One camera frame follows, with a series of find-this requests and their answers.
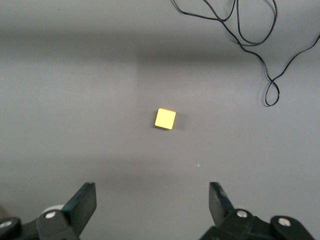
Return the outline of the yellow cube block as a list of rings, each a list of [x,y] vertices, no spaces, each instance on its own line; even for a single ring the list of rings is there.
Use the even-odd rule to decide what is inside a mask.
[[[166,130],[172,130],[176,118],[176,112],[166,108],[159,108],[154,125]]]

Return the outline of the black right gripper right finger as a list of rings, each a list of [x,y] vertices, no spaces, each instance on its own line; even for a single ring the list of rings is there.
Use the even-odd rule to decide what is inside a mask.
[[[218,182],[209,183],[208,206],[214,225],[201,240],[315,240],[295,218],[276,215],[265,222],[248,210],[234,208]]]

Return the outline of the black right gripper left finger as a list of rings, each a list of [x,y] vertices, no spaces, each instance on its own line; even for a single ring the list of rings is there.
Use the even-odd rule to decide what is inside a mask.
[[[86,182],[62,208],[51,207],[29,223],[0,218],[0,240],[81,240],[96,208],[96,185]]]

